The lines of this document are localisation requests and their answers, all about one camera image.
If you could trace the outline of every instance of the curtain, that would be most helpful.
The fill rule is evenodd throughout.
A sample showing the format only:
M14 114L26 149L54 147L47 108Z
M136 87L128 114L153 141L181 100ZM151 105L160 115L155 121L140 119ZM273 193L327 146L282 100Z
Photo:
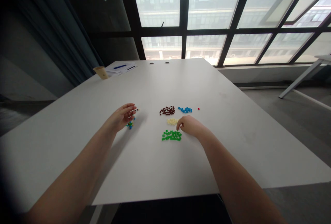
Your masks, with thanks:
M77 86L103 63L68 0L14 0L32 35Z

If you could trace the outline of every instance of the right hand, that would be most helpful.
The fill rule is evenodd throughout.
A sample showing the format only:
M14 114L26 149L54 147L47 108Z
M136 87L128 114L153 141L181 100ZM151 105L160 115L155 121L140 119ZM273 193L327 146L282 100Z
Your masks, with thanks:
M183 130L185 133L197 137L199 134L203 134L208 129L201 124L197 119L190 115L185 115L177 122L177 130Z

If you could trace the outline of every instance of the pen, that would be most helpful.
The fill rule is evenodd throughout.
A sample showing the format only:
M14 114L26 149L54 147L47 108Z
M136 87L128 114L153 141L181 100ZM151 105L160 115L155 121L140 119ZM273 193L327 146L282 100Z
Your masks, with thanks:
M121 68L123 66L126 66L126 65L121 65L121 66L118 66L118 67L114 67L114 69L118 69L118 68Z

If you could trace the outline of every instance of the floor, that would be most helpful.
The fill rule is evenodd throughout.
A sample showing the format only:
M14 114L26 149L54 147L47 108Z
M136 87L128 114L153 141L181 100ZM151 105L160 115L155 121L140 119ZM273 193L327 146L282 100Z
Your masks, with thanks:
M297 88L302 93L331 106L331 88ZM316 156L331 167L331 112L295 92L278 98L283 89L244 90L264 111L292 133ZM49 103L0 105L0 135L34 115ZM288 223L330 223L331 182L265 189ZM98 221L110 223L117 204L104 205ZM84 210L78 223L90 223L95 206Z

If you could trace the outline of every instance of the white chair leg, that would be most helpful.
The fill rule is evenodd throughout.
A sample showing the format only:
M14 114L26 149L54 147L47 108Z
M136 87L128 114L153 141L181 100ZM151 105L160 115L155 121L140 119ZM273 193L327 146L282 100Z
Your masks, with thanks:
M289 87L287 87L286 90L284 90L278 97L283 98L285 97L291 90L293 90L295 87L298 86L299 83L301 83L304 78L310 74L312 71L314 71L317 67L322 64L322 59L318 59L315 63L313 63L307 70L304 71Z

